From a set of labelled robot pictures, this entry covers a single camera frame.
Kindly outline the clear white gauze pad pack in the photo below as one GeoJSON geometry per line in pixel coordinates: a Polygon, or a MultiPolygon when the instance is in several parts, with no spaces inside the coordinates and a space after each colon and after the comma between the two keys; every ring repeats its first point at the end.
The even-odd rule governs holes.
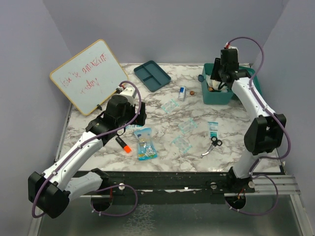
{"type": "Polygon", "coordinates": [[[205,78],[205,80],[206,80],[206,82],[207,82],[207,85],[209,86],[209,87],[213,87],[214,86],[214,83],[215,83],[215,80],[212,80],[211,79],[211,75],[205,75],[204,76],[204,78],[205,78]]]}

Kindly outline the teal plaster sheet middle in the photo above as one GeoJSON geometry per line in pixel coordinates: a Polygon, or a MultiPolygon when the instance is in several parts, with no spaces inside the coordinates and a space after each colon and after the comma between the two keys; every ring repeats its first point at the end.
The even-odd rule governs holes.
{"type": "Polygon", "coordinates": [[[192,118],[190,118],[189,120],[180,123],[178,125],[178,128],[180,129],[180,131],[183,134],[186,134],[186,133],[192,131],[193,129],[197,128],[197,124],[195,123],[195,121],[192,118]]]}

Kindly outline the teal plaster sheet far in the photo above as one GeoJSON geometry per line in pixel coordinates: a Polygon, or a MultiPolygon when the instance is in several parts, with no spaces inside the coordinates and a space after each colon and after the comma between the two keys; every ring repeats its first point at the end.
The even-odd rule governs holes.
{"type": "Polygon", "coordinates": [[[167,114],[171,113],[175,108],[177,108],[179,104],[174,100],[170,99],[168,102],[161,106],[162,110],[167,114]]]}

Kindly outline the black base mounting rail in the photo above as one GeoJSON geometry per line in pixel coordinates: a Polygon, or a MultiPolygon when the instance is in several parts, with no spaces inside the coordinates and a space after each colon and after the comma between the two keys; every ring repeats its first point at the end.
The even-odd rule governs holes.
{"type": "Polygon", "coordinates": [[[103,182],[101,192],[92,196],[97,203],[115,205],[224,204],[224,195],[236,196],[242,190],[253,193],[249,182],[230,188],[228,172],[115,172],[92,170],[103,182]]]}

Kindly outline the long gauze dressing packet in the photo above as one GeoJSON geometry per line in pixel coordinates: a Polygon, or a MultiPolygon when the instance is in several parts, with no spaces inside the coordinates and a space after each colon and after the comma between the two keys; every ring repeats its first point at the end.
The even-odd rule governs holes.
{"type": "Polygon", "coordinates": [[[216,137],[218,138],[219,133],[219,124],[217,122],[208,122],[208,130],[209,130],[209,137],[216,137]]]}

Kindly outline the teal divided tray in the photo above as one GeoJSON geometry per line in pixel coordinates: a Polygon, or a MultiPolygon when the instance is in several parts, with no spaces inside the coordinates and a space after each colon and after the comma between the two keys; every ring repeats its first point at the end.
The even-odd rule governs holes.
{"type": "Polygon", "coordinates": [[[171,82],[171,77],[153,60],[134,68],[133,72],[150,92],[156,92],[171,82]]]}

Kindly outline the blue cotton swab bag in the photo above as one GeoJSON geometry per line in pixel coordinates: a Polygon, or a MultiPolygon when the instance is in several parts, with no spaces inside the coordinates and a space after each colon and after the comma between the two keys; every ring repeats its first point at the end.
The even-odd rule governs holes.
{"type": "Polygon", "coordinates": [[[134,131],[134,135],[137,139],[138,160],[144,161],[157,158],[158,154],[152,139],[152,129],[144,128],[136,130],[134,131]]]}

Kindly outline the teal plaster sheet near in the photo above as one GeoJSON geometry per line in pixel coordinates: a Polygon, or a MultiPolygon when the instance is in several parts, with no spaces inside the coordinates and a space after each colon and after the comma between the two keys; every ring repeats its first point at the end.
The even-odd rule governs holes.
{"type": "Polygon", "coordinates": [[[187,153],[192,147],[183,136],[176,137],[171,143],[183,154],[187,153]]]}

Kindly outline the yellowish gauze roll bag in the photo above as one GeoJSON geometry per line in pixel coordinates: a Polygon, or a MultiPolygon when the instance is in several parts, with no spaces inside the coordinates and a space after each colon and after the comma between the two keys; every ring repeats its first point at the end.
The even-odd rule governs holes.
{"type": "Polygon", "coordinates": [[[210,80],[211,85],[210,87],[213,88],[214,90],[221,90],[224,87],[224,83],[222,81],[217,81],[217,80],[210,80]]]}

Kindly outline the small gauze dressing packet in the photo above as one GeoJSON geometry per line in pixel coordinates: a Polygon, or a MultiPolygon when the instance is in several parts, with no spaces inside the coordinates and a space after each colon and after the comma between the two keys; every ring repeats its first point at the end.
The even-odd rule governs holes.
{"type": "Polygon", "coordinates": [[[143,126],[137,125],[137,124],[130,124],[130,125],[128,125],[126,127],[126,129],[132,129],[132,130],[134,130],[134,129],[141,129],[141,128],[143,128],[143,126]]]}

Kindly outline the teal medicine kit box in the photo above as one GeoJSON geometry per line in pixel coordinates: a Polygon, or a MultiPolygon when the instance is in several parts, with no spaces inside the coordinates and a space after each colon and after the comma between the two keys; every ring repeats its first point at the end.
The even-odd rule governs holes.
{"type": "Polygon", "coordinates": [[[209,91],[206,82],[206,76],[211,76],[213,70],[213,63],[204,64],[202,76],[204,81],[201,83],[203,102],[206,105],[227,105],[231,100],[238,100],[238,97],[231,91],[218,92],[209,91]]]}

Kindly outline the black handled scissors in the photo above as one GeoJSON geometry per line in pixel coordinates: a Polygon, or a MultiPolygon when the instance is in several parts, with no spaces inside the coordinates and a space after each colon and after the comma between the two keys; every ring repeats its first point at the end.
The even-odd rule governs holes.
{"type": "Polygon", "coordinates": [[[205,153],[202,153],[200,158],[203,158],[204,156],[208,155],[215,147],[220,147],[222,145],[222,140],[218,139],[216,136],[211,137],[211,145],[207,149],[205,153]]]}

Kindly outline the teal plaster sheet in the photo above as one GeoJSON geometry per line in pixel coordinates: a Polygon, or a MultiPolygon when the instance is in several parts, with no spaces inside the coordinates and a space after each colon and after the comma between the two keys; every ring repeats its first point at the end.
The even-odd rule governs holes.
{"type": "Polygon", "coordinates": [[[174,100],[170,99],[168,102],[161,106],[162,110],[167,114],[171,113],[175,108],[177,108],[179,104],[174,100]]]}
{"type": "Polygon", "coordinates": [[[183,136],[176,137],[171,143],[183,154],[187,153],[192,147],[183,136]]]}
{"type": "Polygon", "coordinates": [[[180,123],[178,125],[178,128],[180,129],[180,131],[183,134],[186,134],[186,133],[192,131],[193,129],[197,128],[197,124],[195,123],[195,121],[192,118],[190,118],[189,120],[180,123]]]}

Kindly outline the yellow framed whiteboard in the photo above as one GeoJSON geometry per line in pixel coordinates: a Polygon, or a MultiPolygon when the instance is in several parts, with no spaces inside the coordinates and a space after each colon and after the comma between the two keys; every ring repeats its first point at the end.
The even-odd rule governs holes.
{"type": "Polygon", "coordinates": [[[128,80],[110,48],[99,39],[50,73],[51,81],[88,116],[128,80]]]}

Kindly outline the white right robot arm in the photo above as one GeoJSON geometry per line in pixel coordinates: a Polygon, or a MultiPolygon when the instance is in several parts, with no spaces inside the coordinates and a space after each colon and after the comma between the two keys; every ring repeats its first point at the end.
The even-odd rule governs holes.
{"type": "Polygon", "coordinates": [[[226,187],[238,192],[251,179],[251,174],[261,159],[282,143],[286,117],[271,109],[258,92],[254,76],[240,69],[238,50],[225,47],[215,59],[211,77],[227,85],[241,101],[252,123],[244,136],[245,150],[239,161],[230,168],[226,187]]]}

